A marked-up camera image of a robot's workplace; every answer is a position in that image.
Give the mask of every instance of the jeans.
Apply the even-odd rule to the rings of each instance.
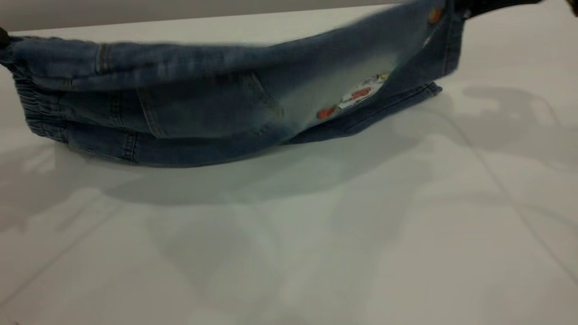
[[[205,165],[354,135],[441,91],[458,65],[453,0],[415,0],[272,46],[11,37],[32,132],[102,158]]]

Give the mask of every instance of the white wall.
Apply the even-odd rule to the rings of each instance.
[[[8,31],[269,13],[388,3],[387,0],[0,0]]]

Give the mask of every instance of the pocket stitching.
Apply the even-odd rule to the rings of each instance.
[[[146,123],[149,125],[150,131],[157,138],[167,138],[167,136],[164,134],[164,132],[161,130],[159,126],[157,115],[151,108],[149,92],[143,89],[137,89],[136,93],[139,95],[138,97],[140,100],[140,105],[143,109],[144,119],[146,120]]]

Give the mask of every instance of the seam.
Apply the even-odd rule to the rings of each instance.
[[[120,117],[120,101],[121,101],[121,91],[116,92],[116,101],[110,107],[110,115],[114,120],[114,123],[122,128],[125,128],[122,118]]]
[[[124,140],[123,156],[126,160],[132,163],[134,160],[136,132],[133,130],[126,130],[126,132],[127,136]]]
[[[106,61],[107,61],[107,66],[108,66],[107,70],[108,71],[112,71],[112,64],[110,63],[110,53],[112,52],[112,47],[113,47],[112,44],[108,46],[108,52],[106,55]]]
[[[368,119],[372,118],[373,116],[379,114],[382,110],[388,109],[388,108],[390,108],[390,107],[392,107],[392,106],[395,106],[395,105],[397,105],[397,104],[400,104],[400,103],[403,102],[403,101],[406,101],[406,100],[410,99],[411,97],[414,97],[414,96],[417,96],[417,95],[421,94],[425,89],[427,89],[427,86],[422,86],[422,88],[419,89],[419,90],[417,90],[415,93],[410,94],[410,95],[408,95],[408,96],[406,96],[406,97],[403,97],[403,98],[400,99],[399,101],[396,101],[396,102],[394,102],[394,103],[391,103],[391,104],[389,104],[389,105],[387,105],[387,106],[382,107],[382,108],[381,108],[380,110],[378,110],[377,112],[374,112],[373,114],[367,116],[366,118],[362,119],[361,121],[358,121],[357,123],[355,123],[355,124],[351,125],[350,127],[348,127],[348,128],[345,130],[345,132],[349,132],[352,128],[354,128],[355,126],[357,126],[359,123],[365,122],[366,120],[368,120]]]
[[[255,95],[257,95],[260,101],[263,101],[268,108],[275,111],[275,115],[278,119],[285,116],[285,110],[277,103],[271,94],[265,90],[255,72],[251,72],[247,79],[247,84],[249,84],[251,90],[255,92]]]
[[[150,97],[148,92],[142,90],[139,91],[137,89],[136,93],[139,97],[140,107],[143,109],[144,119],[146,120],[146,123],[149,125],[150,131],[157,138],[166,137],[166,135],[161,131],[160,127],[158,126],[157,117],[150,107]]]
[[[100,51],[98,53],[98,66],[100,68],[99,73],[104,73],[105,71],[105,50],[106,50],[106,43],[101,44]]]
[[[454,25],[454,21],[453,19],[451,19],[451,15],[447,15],[446,16],[447,19],[449,19],[449,23],[447,26],[447,38],[446,38],[446,52],[444,53],[444,57],[443,57],[443,66],[442,66],[442,76],[444,76],[447,72],[447,62],[448,62],[448,56],[449,56],[449,52],[450,52],[450,43],[451,43],[451,36],[452,36],[452,27]]]

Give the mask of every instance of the printed label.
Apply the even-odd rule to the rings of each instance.
[[[337,104],[337,107],[346,109],[375,95],[383,87],[383,83],[386,82],[389,76],[389,73],[380,73],[363,81],[347,92]]]

